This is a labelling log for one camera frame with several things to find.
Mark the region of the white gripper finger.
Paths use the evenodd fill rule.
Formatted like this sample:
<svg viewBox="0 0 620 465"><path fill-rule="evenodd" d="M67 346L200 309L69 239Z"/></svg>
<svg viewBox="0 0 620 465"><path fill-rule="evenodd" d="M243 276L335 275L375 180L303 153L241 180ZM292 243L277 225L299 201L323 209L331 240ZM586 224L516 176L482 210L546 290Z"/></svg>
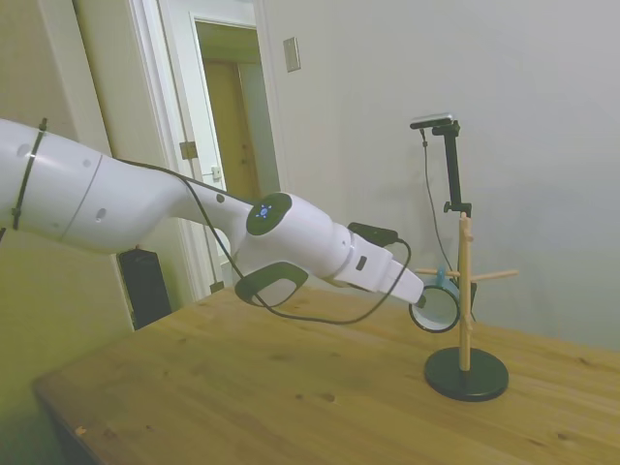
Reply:
<svg viewBox="0 0 620 465"><path fill-rule="evenodd" d="M417 276L388 277L382 282L382 292L410 305L419 306L424 299L424 283Z"/></svg>
<svg viewBox="0 0 620 465"><path fill-rule="evenodd" d="M390 263L390 294L397 298L420 298L424 290L423 281L403 263Z"/></svg>

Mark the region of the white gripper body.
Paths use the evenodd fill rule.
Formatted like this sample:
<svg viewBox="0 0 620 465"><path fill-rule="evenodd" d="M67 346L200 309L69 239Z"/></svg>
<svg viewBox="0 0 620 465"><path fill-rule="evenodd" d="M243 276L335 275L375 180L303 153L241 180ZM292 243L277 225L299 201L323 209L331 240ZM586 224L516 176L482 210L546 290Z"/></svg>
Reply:
<svg viewBox="0 0 620 465"><path fill-rule="evenodd" d="M337 272L337 281L368 292L386 294L393 283L389 277L393 255L356 233L351 239L350 253Z"/></svg>

